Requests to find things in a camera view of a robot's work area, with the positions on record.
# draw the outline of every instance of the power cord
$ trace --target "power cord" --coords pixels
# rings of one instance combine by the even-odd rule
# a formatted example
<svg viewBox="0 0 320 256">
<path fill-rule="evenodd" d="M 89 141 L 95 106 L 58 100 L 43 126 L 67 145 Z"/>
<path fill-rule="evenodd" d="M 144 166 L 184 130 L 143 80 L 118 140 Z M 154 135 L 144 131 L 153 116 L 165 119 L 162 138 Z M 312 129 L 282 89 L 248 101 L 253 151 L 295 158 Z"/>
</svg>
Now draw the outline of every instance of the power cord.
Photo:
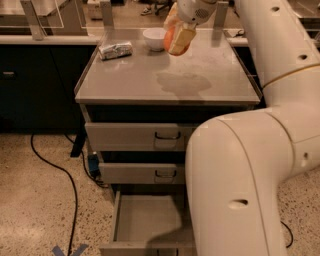
<svg viewBox="0 0 320 256">
<path fill-rule="evenodd" d="M 32 151 L 42 160 L 44 161 L 45 163 L 63 171 L 65 174 L 67 174 L 67 176 L 69 177 L 70 181 L 71 181 L 71 184 L 72 184 L 72 187 L 73 187 L 73 191 L 74 191 L 74 199 L 75 199 L 75 209 L 74 209 L 74 215 L 73 215 L 73 223 L 72 223 L 72 229 L 71 229 L 71 235 L 70 235 L 70 239 L 69 239 L 69 246 L 68 246 L 68 256 L 71 255 L 71 247 L 72 247 L 72 241 L 73 241 L 73 237 L 74 237 L 74 230 L 75 230 L 75 226 L 76 226 L 76 220 L 77 220 L 77 213 L 78 213 L 78 193 L 77 193 L 77 189 L 76 189 L 76 186 L 75 186 L 75 183 L 74 183 L 74 180 L 72 178 L 72 176 L 70 175 L 70 173 L 56 165 L 56 164 L 53 164 L 51 162 L 49 162 L 47 159 L 43 158 L 35 149 L 34 147 L 34 144 L 33 144 L 33 139 L 34 139 L 34 134 L 31 135 L 31 148 L 32 148 Z"/>
<path fill-rule="evenodd" d="M 290 243 L 286 246 L 287 248 L 289 248 L 289 247 L 293 244 L 293 240 L 294 240 L 294 238 L 293 238 L 293 233 L 292 233 L 292 230 L 288 227 L 288 225 L 285 224 L 283 221 L 281 221 L 281 224 L 286 227 L 286 229 L 288 230 L 288 232 L 289 232 L 289 234 L 290 234 L 291 241 L 290 241 Z"/>
<path fill-rule="evenodd" d="M 74 141 L 73 141 L 67 134 L 65 134 L 64 136 L 65 136 L 72 144 L 74 144 Z M 97 180 L 97 179 L 95 179 L 94 177 L 91 176 L 90 172 L 88 171 L 88 169 L 87 169 L 87 167 L 86 167 L 86 161 L 85 161 L 85 156 L 84 156 L 83 150 L 81 150 L 81 155 L 82 155 L 83 169 L 84 169 L 86 175 L 88 176 L 88 178 L 89 178 L 90 180 L 92 180 L 98 187 L 100 187 L 100 188 L 108 188 L 108 185 L 104 184 L 103 181 Z"/>
</svg>

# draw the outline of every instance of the blue tape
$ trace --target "blue tape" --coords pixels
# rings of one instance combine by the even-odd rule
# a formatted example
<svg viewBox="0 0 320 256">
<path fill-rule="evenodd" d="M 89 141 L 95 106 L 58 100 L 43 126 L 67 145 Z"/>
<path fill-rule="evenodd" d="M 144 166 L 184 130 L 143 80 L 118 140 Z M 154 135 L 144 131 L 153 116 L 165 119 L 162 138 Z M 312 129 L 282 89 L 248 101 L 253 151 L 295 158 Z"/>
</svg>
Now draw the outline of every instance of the blue tape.
<svg viewBox="0 0 320 256">
<path fill-rule="evenodd" d="M 87 244 L 80 244 L 80 247 L 71 256 L 79 256 L 88 247 L 89 247 L 89 245 L 87 245 Z"/>
<path fill-rule="evenodd" d="M 58 245 L 52 249 L 52 252 L 55 256 L 65 256 Z"/>
<path fill-rule="evenodd" d="M 87 244 L 80 244 L 80 247 L 71 256 L 80 256 L 88 247 Z M 52 249 L 52 252 L 54 256 L 65 256 L 58 245 Z"/>
</svg>

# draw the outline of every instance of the wrapper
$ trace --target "wrapper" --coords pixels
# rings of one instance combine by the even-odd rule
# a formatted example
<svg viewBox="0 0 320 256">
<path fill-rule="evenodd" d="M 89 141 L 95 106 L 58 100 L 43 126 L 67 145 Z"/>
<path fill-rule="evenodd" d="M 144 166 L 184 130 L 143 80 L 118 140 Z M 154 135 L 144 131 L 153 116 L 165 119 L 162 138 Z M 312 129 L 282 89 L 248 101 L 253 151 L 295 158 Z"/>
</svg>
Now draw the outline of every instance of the wrapper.
<svg viewBox="0 0 320 256">
<path fill-rule="evenodd" d="M 106 44 L 99 47 L 101 60 L 110 60 L 132 55 L 133 48 L 130 41 L 118 44 Z"/>
</svg>

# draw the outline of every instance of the gray cabinet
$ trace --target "gray cabinet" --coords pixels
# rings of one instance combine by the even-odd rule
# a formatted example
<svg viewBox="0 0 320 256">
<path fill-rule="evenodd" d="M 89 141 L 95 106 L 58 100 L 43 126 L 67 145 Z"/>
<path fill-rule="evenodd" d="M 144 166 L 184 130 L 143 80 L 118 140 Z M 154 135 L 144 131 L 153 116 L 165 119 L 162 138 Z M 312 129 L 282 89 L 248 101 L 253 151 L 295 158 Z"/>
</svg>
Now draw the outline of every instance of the gray cabinet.
<svg viewBox="0 0 320 256">
<path fill-rule="evenodd" d="M 218 115 L 259 103 L 222 36 L 199 30 L 179 58 L 152 52 L 141 29 L 114 30 L 133 55 L 95 56 L 76 87 L 88 142 L 115 193 L 110 256 L 196 256 L 185 187 L 185 151 L 194 129 Z"/>
</svg>

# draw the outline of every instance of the drawer front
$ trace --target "drawer front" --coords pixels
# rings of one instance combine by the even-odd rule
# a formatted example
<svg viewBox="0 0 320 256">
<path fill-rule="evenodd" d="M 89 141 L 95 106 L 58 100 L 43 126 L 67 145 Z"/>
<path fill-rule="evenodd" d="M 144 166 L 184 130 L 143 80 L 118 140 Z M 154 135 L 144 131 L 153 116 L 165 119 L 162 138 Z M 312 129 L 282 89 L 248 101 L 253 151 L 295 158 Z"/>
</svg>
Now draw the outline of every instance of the drawer front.
<svg viewBox="0 0 320 256">
<path fill-rule="evenodd" d="M 100 163 L 107 184 L 185 184 L 183 164 Z"/>
<path fill-rule="evenodd" d="M 192 125 L 87 123 L 94 151 L 185 151 Z"/>
</svg>

